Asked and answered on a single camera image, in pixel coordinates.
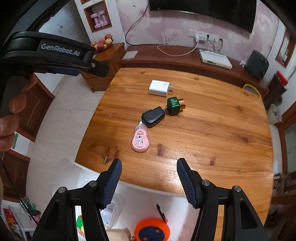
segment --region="white power adapter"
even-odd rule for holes
[[[149,86],[149,94],[167,97],[169,91],[173,91],[174,86],[170,82],[152,80]]]
[[[198,42],[199,42],[199,40],[200,40],[200,37],[198,36],[198,34],[195,34],[195,35],[194,35],[194,40],[196,41],[196,43],[198,43]]]

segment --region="white wall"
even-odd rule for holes
[[[108,13],[109,13],[109,17],[112,23],[112,27],[111,28],[106,28],[97,32],[92,32],[91,28],[89,27],[89,23],[86,19],[85,13],[84,13],[84,9],[94,5],[97,2],[100,2],[101,0],[92,0],[92,1],[88,1],[84,4],[81,4],[81,0],[75,0],[78,12],[80,14],[81,20],[84,24],[85,30],[89,36],[89,39],[92,42],[98,42],[100,39],[104,38],[104,36],[106,34],[111,34],[113,37],[113,43],[125,43],[125,39],[124,39],[124,34],[123,34],[123,30],[122,30],[122,26],[121,26],[121,22],[119,19],[119,14],[118,14],[118,10],[116,7],[116,3],[115,0],[105,0],[106,2],[106,6],[108,9]]]
[[[269,68],[264,76],[264,79],[266,80],[267,84],[270,83],[274,73],[276,73],[277,70],[279,70],[284,75],[285,78],[289,78],[296,67],[296,50],[293,52],[290,62],[286,68],[284,68],[280,63],[278,63],[275,60],[280,50],[281,44],[283,42],[285,30],[286,30],[285,25],[279,20],[276,38],[274,40],[274,44],[272,45],[271,51],[267,58],[269,62]]]
[[[59,12],[51,17],[40,29],[39,32],[54,34],[79,42],[90,44],[89,37],[85,31],[80,15],[74,0],[68,2]],[[64,74],[36,74],[41,82],[53,92]]]

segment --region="television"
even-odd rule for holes
[[[233,23],[252,32],[257,0],[149,0],[150,10],[199,13]]]

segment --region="finger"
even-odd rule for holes
[[[26,107],[27,99],[24,93],[13,96],[9,101],[9,109],[11,113],[19,113]]]
[[[17,114],[9,114],[0,119],[0,137],[8,136],[18,128],[20,119]]]
[[[38,79],[36,76],[32,76],[29,79],[29,82],[28,82],[27,86],[23,89],[23,91],[27,91],[27,90],[31,89],[37,83],[37,80]]]
[[[0,151],[9,150],[12,147],[14,140],[15,140],[14,133],[5,137],[0,137]]]

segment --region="floral wallpaper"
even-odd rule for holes
[[[148,0],[116,0],[124,35],[143,14],[147,4]],[[278,17],[259,0],[252,33],[220,19],[174,11],[150,11],[148,7],[145,16],[128,33],[127,40],[132,44],[167,43],[195,47],[194,38],[189,37],[189,29],[195,29],[218,35],[223,39],[220,53],[246,61],[253,50],[268,57],[278,24]],[[213,49],[211,44],[202,41],[198,48]]]

